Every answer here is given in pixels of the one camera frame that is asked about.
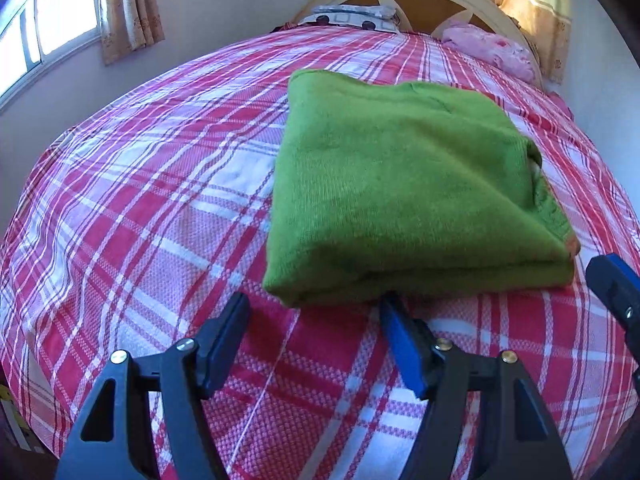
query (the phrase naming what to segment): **green folded cloth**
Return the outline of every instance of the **green folded cloth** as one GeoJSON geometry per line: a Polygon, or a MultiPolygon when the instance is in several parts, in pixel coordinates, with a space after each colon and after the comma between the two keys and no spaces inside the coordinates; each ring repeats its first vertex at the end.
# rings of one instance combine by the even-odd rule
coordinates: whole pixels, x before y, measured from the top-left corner
{"type": "Polygon", "coordinates": [[[289,107],[263,281],[283,303],[572,281],[579,243],[540,152],[491,99],[302,70],[289,107]]]}

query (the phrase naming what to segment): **plaid bedspread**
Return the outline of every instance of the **plaid bedspread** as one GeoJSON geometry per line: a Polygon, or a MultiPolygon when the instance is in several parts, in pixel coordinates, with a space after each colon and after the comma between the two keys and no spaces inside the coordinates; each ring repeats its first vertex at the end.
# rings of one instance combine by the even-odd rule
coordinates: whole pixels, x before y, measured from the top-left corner
{"type": "MultiPolygon", "coordinates": [[[[288,310],[260,286],[287,80],[300,68],[476,89],[536,141],[582,243],[573,285],[408,303],[467,351],[518,353],[579,476],[637,402],[623,334],[584,268],[616,252],[640,270],[638,220],[589,139],[542,93],[418,35],[311,27],[245,41],[149,81],[54,142],[2,247],[0,358],[26,419],[60,455],[113,350],[161,351],[242,290],[250,327],[205,405],[231,478],[398,477],[425,405],[398,377],[376,309],[288,310]]],[[[455,479],[470,465],[478,400],[455,479]]],[[[174,478],[162,405],[151,404],[160,469],[174,478]]]]}

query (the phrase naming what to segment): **window frame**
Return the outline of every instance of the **window frame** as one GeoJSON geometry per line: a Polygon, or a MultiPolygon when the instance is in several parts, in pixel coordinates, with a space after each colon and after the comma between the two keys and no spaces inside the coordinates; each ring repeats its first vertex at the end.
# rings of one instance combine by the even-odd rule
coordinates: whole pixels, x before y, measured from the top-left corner
{"type": "Polygon", "coordinates": [[[24,92],[29,86],[44,76],[49,70],[77,54],[81,50],[86,49],[94,43],[100,41],[100,17],[98,13],[98,0],[94,0],[94,12],[96,15],[97,25],[95,28],[88,30],[80,36],[76,36],[72,40],[62,44],[57,49],[52,50],[47,55],[42,51],[40,44],[40,32],[38,29],[38,13],[36,12],[38,0],[33,0],[34,18],[36,26],[36,40],[38,42],[38,50],[40,52],[40,61],[33,63],[29,55],[26,37],[26,6],[31,0],[27,0],[20,11],[15,15],[14,20],[20,21],[20,37],[22,39],[22,49],[24,52],[24,60],[27,65],[27,73],[18,81],[11,85],[3,94],[0,94],[0,115],[4,108],[14,99],[24,92]]]}

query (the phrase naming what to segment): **wall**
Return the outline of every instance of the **wall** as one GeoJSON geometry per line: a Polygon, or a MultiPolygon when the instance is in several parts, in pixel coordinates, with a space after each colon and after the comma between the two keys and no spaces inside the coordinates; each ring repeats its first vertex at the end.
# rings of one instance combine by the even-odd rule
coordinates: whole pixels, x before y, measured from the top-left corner
{"type": "Polygon", "coordinates": [[[94,44],[0,112],[0,234],[41,152],[65,129],[174,66],[269,32],[307,0],[158,0],[166,39],[105,67],[94,44]]]}
{"type": "Polygon", "coordinates": [[[572,0],[574,26],[557,92],[640,214],[640,68],[597,0],[572,0]]]}

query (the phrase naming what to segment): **screw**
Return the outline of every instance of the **screw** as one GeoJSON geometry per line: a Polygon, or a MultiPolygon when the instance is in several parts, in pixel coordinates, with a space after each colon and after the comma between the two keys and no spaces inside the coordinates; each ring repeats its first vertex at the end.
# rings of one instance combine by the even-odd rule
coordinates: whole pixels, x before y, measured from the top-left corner
{"type": "Polygon", "coordinates": [[[449,351],[453,348],[453,343],[449,339],[445,339],[443,337],[439,337],[436,340],[436,350],[440,350],[442,352],[449,351]]]}
{"type": "Polygon", "coordinates": [[[115,365],[119,365],[127,360],[127,353],[124,350],[116,350],[111,354],[111,362],[115,365]]]}
{"type": "Polygon", "coordinates": [[[196,345],[196,342],[193,339],[191,339],[190,337],[186,337],[184,339],[180,339],[180,341],[176,343],[175,347],[180,352],[187,352],[191,350],[195,345],[196,345]]]}
{"type": "Polygon", "coordinates": [[[505,350],[504,352],[502,352],[502,354],[500,354],[500,356],[505,363],[510,365],[514,364],[514,362],[518,360],[518,354],[516,354],[516,352],[514,352],[513,350],[505,350]]]}

